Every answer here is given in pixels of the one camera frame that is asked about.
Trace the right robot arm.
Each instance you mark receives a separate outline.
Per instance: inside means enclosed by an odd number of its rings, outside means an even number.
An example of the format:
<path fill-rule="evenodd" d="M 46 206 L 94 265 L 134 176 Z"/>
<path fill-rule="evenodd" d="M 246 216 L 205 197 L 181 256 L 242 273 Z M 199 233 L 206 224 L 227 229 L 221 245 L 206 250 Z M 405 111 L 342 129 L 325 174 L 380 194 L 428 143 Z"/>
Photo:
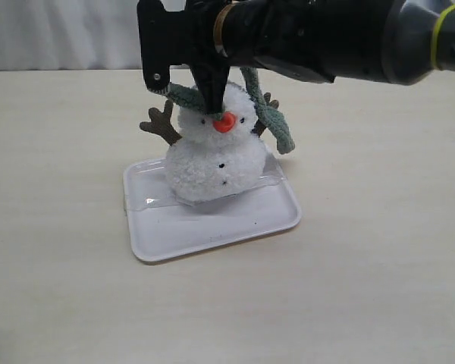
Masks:
<path fill-rule="evenodd" d="M 293 80 L 412 85 L 455 72 L 453 1 L 188 1 L 207 109 L 221 110 L 232 67 Z"/>

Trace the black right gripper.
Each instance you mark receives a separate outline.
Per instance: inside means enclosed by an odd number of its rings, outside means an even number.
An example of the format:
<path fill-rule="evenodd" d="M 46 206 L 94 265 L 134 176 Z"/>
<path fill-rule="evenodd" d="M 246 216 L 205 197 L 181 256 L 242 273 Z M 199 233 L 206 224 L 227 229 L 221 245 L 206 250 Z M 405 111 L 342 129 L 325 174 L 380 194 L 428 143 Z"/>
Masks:
<path fill-rule="evenodd" d="M 311 49 L 304 1 L 187 1 L 194 20 L 191 73 L 206 114 L 221 113 L 230 67 L 254 67 L 294 80 L 333 83 Z"/>

